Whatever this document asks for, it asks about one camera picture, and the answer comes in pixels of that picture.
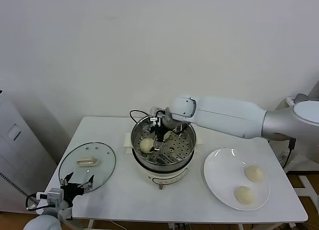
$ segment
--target white table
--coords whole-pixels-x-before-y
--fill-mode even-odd
[[[112,147],[116,166],[106,184],[74,199],[74,218],[166,223],[289,223],[308,219],[266,140],[245,140],[194,126],[203,144],[196,147],[190,171],[181,181],[160,190],[141,177],[133,155],[123,147],[125,133],[133,126],[134,122],[126,117],[82,119],[63,158],[77,146],[97,141]],[[255,151],[271,186],[269,200],[262,208],[239,211],[223,204],[211,193],[203,177],[203,164],[207,155],[220,147]],[[46,191],[60,187],[58,168]]]

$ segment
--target glass lid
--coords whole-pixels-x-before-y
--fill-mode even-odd
[[[92,142],[80,145],[72,150],[62,161],[59,168],[59,179],[73,173],[70,183],[84,184],[94,175],[91,192],[111,177],[115,168],[115,154],[106,144]]]

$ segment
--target vent grille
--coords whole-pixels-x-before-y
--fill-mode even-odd
[[[19,186],[17,184],[15,184],[13,181],[11,181],[7,176],[5,176],[3,173],[0,172],[0,177],[2,177],[4,180],[6,180],[11,186],[13,186],[15,189],[17,189],[20,193],[22,193],[23,195],[25,195],[25,197],[28,196],[28,194],[23,191],[21,188],[19,188]],[[34,204],[38,204],[38,201],[34,198],[29,198],[31,202],[33,202]]]

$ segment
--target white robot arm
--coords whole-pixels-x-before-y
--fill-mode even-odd
[[[174,120],[241,138],[300,138],[319,142],[319,102],[316,101],[265,111],[253,103],[238,100],[181,96],[173,101],[169,111]]]

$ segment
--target floor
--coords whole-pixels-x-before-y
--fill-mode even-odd
[[[319,194],[319,175],[307,175],[309,181],[314,187],[317,194]],[[302,184],[298,179],[297,175],[288,175],[288,178],[295,188],[302,188]],[[301,197],[301,203],[303,204],[306,212],[308,213],[309,219],[306,223],[315,225],[316,227],[310,225],[299,225],[294,230],[319,230],[319,216],[318,213],[313,206],[310,198]],[[31,219],[37,217],[37,215],[29,215],[29,214],[14,214],[14,213],[0,213],[0,229],[2,230],[22,230],[23,227],[29,222]],[[128,230],[168,230],[168,224],[159,224],[159,223],[136,223],[136,222],[117,222]],[[79,225],[87,226],[88,220],[78,220]],[[113,229],[113,230],[121,230],[121,228],[109,221],[95,221],[94,228],[98,229]],[[209,224],[191,224],[186,225],[187,230],[211,230],[211,226]],[[237,225],[221,225],[221,224],[212,224],[214,230],[238,230]],[[252,228],[252,224],[244,225],[245,230],[250,230]],[[287,224],[281,225],[280,229],[276,230],[288,230],[290,229]],[[67,226],[63,226],[63,230],[69,230]]]

